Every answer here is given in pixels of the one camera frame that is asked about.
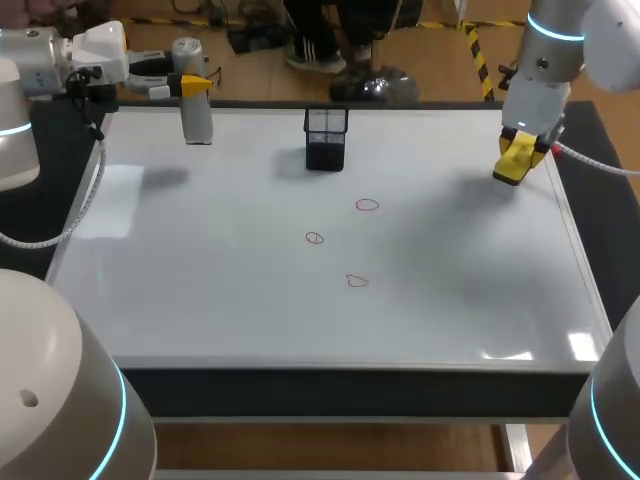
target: floor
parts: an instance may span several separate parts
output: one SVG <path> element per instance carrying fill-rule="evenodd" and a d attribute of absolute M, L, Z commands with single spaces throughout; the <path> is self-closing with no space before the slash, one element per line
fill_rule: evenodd
<path fill-rule="evenodd" d="M 188 8 L 193 0 L 181 0 Z M 468 20 L 524 20 L 528 0 L 469 0 Z M 169 0 L 117 0 L 116 18 L 186 18 L 172 12 Z M 427 0 L 424 20 L 450 21 L 449 0 Z M 130 48 L 168 49 L 179 37 L 197 35 L 223 82 L 211 92 L 228 100 L 327 100 L 330 78 L 287 68 L 282 51 L 234 55 L 223 31 L 168 25 L 127 25 Z M 480 45 L 494 86 L 498 65 L 509 64 L 521 28 L 485 28 Z M 418 81 L 423 101 L 481 101 L 482 92 L 465 36 L 454 30 L 416 28 L 396 31 L 377 47 L 377 62 L 401 67 Z M 497 92 L 498 99 L 504 92 Z M 126 92 L 123 97 L 130 98 Z M 592 100 L 625 168 L 640 169 L 635 138 L 640 137 L 640 92 L 612 95 L 582 76 L 573 100 Z M 636 195 L 640 181 L 632 180 Z M 530 426 L 534 454 L 555 427 Z M 490 425 L 159 425 L 161 468 L 391 469 L 496 471 L 499 445 Z"/>

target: sneaker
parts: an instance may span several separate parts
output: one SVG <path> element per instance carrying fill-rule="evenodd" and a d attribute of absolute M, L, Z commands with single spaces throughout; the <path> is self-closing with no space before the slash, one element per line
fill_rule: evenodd
<path fill-rule="evenodd" d="M 330 74 L 340 73 L 347 66 L 347 62 L 345 62 L 339 53 L 324 60 L 305 60 L 304 57 L 296 55 L 296 53 L 291 50 L 285 54 L 285 61 L 292 67 L 299 68 L 300 70 Z"/>
<path fill-rule="evenodd" d="M 371 63 L 371 45 L 354 45 L 353 61 L 355 63 Z"/>

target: pen holder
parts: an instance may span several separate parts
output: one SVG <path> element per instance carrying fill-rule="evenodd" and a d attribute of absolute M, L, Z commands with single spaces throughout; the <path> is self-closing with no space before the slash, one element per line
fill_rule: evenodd
<path fill-rule="evenodd" d="M 307 169 L 340 172 L 344 168 L 344 146 L 349 126 L 349 110 L 307 108 Z"/>

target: red drawing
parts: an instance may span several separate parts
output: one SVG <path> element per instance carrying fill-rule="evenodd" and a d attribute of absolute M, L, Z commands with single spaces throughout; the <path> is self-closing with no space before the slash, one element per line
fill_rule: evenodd
<path fill-rule="evenodd" d="M 349 283 L 350 287 L 360 288 L 369 285 L 369 280 L 367 280 L 366 278 L 357 277 L 356 275 L 347 275 L 347 283 Z"/>
<path fill-rule="evenodd" d="M 370 198 L 362 198 L 356 202 L 356 208 L 361 212 L 371 212 L 380 208 L 380 203 Z"/>
<path fill-rule="evenodd" d="M 304 236 L 304 238 L 307 239 L 307 242 L 313 243 L 314 245 L 320 245 L 324 242 L 324 238 L 322 238 L 322 235 L 316 232 L 309 232 Z"/>

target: whiteboard surface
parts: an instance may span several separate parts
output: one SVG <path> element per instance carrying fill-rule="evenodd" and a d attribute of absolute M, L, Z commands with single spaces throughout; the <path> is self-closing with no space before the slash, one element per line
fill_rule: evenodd
<path fill-rule="evenodd" d="M 303 111 L 212 112 L 211 146 L 178 109 L 114 114 L 56 253 L 121 367 L 588 372 L 604 350 L 553 160 L 491 177 L 499 111 L 351 111 L 341 173 L 305 170 Z"/>

